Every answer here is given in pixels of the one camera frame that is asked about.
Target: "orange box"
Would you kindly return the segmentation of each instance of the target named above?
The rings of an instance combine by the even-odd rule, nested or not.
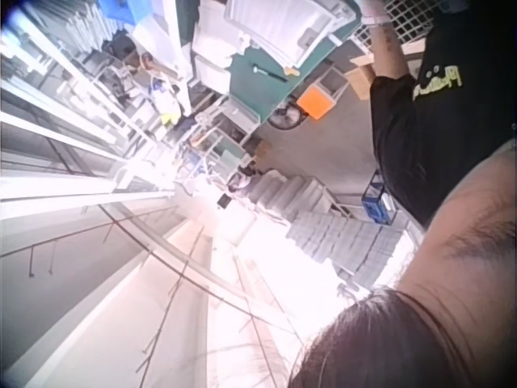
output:
[[[334,107],[336,101],[319,85],[312,84],[296,103],[312,118],[318,120]]]

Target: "yellow graphic print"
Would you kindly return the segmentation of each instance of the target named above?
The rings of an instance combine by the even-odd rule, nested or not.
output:
[[[434,71],[438,73],[439,67],[435,66]],[[431,71],[428,71],[426,76],[430,78],[432,75]],[[430,93],[434,93],[436,91],[441,91],[445,87],[449,89],[454,86],[452,81],[456,81],[456,86],[461,86],[461,76],[458,66],[445,66],[445,77],[441,78],[439,76],[434,76],[429,81],[426,87],[421,87],[417,85],[413,90],[413,99],[416,99],[419,95],[429,95]]]

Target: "black t-shirt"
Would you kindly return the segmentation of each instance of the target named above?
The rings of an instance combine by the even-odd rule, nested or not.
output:
[[[513,43],[512,31],[470,12],[441,15],[418,79],[377,77],[371,86],[374,150],[386,187],[425,227],[448,193],[513,136]]]

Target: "green table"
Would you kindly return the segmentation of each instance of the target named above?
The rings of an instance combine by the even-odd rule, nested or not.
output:
[[[337,30],[336,35],[345,41],[359,26],[359,18]],[[233,63],[229,68],[232,74],[230,95],[241,100],[254,112],[260,115],[264,122],[271,112],[320,64],[336,46],[325,38],[310,54],[299,68],[300,75],[284,75],[281,66],[262,49],[247,48],[244,55],[233,56]],[[278,74],[288,81],[283,83],[264,74],[253,72],[253,65]]]

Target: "person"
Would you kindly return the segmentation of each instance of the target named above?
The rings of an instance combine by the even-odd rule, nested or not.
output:
[[[376,160],[390,194],[426,229],[461,179],[514,136],[515,32],[502,5],[449,1],[460,12],[436,15],[415,80],[382,1],[359,3],[373,23]]]
[[[494,70],[483,67],[493,48],[469,51],[474,36],[484,39],[467,30],[472,10],[444,15],[415,82],[383,4],[359,6],[372,23],[376,156],[427,232],[397,285],[344,310],[304,351],[288,388],[515,386],[515,139],[500,83],[512,76],[496,74],[505,56],[494,51]]]

